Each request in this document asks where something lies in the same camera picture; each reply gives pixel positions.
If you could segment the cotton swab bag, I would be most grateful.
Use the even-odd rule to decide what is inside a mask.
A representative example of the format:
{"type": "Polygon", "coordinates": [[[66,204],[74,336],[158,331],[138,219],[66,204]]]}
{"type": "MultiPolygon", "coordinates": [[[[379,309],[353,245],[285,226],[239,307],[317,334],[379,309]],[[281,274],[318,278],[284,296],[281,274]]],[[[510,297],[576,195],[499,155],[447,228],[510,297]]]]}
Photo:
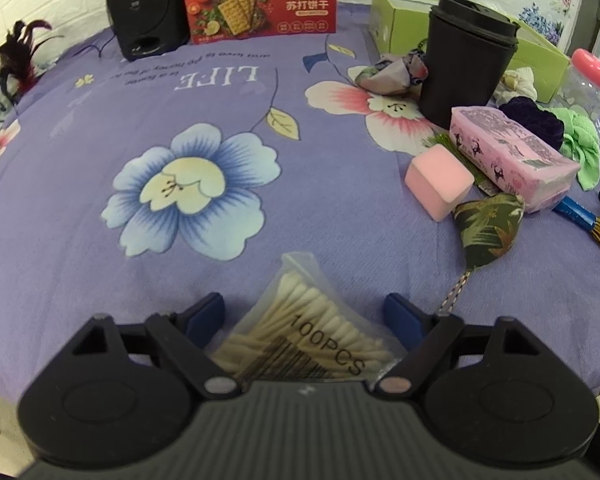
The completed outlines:
{"type": "Polygon", "coordinates": [[[264,293],[210,358],[238,382],[377,382],[405,356],[385,328],[348,307],[314,255],[287,252],[264,293]]]}

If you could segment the green leaf-print sachet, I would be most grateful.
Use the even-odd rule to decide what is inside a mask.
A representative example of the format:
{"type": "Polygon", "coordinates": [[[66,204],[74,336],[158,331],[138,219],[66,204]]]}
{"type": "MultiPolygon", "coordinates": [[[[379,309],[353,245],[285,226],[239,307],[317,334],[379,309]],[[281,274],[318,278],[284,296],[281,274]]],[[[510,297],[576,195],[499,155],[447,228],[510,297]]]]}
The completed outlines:
{"type": "Polygon", "coordinates": [[[460,232],[466,271],[472,272],[502,258],[512,248],[524,218],[524,201],[518,195],[500,193],[459,204],[452,216],[460,232]]]}

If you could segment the pink sponge block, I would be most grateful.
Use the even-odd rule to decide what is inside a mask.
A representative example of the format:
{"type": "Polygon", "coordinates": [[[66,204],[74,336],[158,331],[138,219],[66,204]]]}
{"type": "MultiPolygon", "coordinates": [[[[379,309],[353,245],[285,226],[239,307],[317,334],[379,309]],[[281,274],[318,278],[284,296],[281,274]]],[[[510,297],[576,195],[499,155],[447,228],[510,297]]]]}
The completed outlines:
{"type": "Polygon", "coordinates": [[[475,177],[445,146],[436,144],[411,160],[404,183],[429,217],[440,222],[464,200],[475,177]]]}

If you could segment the pink tissue pack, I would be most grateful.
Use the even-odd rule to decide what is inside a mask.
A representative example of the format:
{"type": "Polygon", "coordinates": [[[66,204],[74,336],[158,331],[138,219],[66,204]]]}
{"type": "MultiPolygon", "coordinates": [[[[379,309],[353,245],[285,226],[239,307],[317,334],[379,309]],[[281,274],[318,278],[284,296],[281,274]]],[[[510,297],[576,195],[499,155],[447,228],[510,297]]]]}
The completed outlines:
{"type": "Polygon", "coordinates": [[[449,136],[501,191],[520,196],[528,214],[557,205],[580,170],[494,107],[454,107],[449,136]]]}

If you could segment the dark purple velvet scrunchie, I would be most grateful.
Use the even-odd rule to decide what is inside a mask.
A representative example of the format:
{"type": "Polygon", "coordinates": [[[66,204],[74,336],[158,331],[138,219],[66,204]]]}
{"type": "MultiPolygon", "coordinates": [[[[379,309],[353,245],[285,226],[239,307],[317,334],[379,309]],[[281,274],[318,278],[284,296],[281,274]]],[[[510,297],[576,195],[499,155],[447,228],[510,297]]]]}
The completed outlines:
{"type": "Polygon", "coordinates": [[[559,151],[562,147],[565,134],[564,123],[552,112],[539,108],[532,99],[526,96],[515,96],[501,104],[498,109],[554,150],[559,151]]]}

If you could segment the green scrunchie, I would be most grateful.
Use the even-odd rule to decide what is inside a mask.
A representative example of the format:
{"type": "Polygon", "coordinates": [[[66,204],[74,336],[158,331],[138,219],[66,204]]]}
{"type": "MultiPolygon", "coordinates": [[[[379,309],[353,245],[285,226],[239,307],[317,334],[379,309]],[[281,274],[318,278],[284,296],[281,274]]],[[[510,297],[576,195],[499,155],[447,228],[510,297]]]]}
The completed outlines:
{"type": "Polygon", "coordinates": [[[600,136],[588,115],[567,107],[550,108],[564,125],[560,152],[580,165],[577,179],[583,191],[591,191],[600,182],[600,136]]]}

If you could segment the floral patterned scrunchie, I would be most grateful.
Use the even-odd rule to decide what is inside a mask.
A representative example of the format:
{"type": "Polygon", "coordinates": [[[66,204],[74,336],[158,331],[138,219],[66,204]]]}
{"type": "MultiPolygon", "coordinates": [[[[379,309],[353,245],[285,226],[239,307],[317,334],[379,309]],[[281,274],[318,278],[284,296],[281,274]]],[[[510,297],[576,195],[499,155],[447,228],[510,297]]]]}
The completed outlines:
{"type": "Polygon", "coordinates": [[[373,66],[354,78],[362,89],[380,96],[403,96],[428,77],[425,52],[414,49],[406,55],[383,54],[373,66]]]}

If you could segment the white scrunchie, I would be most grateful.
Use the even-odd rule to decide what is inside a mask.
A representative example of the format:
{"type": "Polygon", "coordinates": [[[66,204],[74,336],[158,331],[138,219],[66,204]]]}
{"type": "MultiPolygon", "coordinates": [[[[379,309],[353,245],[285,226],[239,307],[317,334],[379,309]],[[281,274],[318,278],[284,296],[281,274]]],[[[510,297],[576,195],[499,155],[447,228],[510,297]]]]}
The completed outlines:
{"type": "Polygon", "coordinates": [[[538,99],[531,67],[506,70],[493,93],[493,99],[497,106],[506,104],[517,96],[524,96],[532,101],[538,99]]]}

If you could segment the purple floral tablecloth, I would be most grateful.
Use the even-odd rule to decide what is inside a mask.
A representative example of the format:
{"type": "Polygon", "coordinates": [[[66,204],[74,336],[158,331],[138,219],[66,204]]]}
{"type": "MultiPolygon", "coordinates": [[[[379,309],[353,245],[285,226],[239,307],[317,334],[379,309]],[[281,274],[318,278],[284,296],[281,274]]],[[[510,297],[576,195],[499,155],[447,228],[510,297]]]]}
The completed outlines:
{"type": "Polygon", "coordinates": [[[219,292],[237,322],[287,252],[366,318],[390,292],[437,309],[463,248],[404,185],[414,108],[351,84],[367,21],[342,6],[332,35],[132,63],[101,32],[42,77],[0,156],[1,396],[96,313],[135,323],[219,292]]]}

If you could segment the clear jar pink lid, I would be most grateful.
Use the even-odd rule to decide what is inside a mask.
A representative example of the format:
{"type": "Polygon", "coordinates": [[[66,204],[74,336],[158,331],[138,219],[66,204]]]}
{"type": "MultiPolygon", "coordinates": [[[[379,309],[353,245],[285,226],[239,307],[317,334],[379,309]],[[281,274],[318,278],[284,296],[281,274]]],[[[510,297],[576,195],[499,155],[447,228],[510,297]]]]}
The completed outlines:
{"type": "Polygon", "coordinates": [[[574,50],[558,96],[570,110],[595,122],[600,117],[600,58],[582,48],[574,50]]]}

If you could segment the black lidded coffee cup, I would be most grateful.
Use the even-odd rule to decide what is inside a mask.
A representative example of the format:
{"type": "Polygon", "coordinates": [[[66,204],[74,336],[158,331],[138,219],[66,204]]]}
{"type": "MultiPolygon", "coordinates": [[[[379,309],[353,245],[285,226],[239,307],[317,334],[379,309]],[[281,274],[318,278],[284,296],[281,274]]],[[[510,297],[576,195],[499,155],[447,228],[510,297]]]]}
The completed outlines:
{"type": "Polygon", "coordinates": [[[519,24],[470,0],[439,0],[429,12],[420,112],[449,128],[452,109],[485,106],[518,49],[519,24]]]}

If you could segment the green cardboard box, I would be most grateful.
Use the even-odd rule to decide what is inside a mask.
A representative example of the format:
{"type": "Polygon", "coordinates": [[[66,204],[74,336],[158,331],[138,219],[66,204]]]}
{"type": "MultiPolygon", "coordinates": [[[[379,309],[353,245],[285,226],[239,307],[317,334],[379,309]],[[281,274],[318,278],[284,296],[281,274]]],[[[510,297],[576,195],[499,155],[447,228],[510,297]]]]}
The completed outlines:
{"type": "MultiPolygon", "coordinates": [[[[428,36],[429,11],[439,0],[372,0],[368,30],[380,54],[405,54],[428,36]]],[[[520,26],[518,49],[507,68],[530,67],[538,98],[548,103],[562,84],[570,58],[526,23],[520,26]]]]}

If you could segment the dark red feather decoration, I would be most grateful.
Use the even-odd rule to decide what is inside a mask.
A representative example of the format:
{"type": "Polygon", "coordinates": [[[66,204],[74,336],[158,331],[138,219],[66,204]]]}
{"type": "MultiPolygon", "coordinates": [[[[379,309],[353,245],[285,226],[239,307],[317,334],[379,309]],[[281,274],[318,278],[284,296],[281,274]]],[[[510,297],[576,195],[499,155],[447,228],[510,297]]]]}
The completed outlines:
{"type": "Polygon", "coordinates": [[[16,21],[0,45],[0,120],[38,82],[33,63],[35,53],[47,41],[60,38],[60,35],[50,36],[36,44],[34,31],[39,28],[53,29],[45,20],[16,21]]]}

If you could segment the black portable speaker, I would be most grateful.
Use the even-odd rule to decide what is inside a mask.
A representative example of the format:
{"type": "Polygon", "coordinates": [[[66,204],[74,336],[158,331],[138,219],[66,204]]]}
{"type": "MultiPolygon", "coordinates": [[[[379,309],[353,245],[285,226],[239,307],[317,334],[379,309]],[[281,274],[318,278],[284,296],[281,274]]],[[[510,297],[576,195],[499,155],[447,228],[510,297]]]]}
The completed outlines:
{"type": "Polygon", "coordinates": [[[189,40],[184,0],[106,0],[108,18],[129,61],[174,51],[189,40]]]}

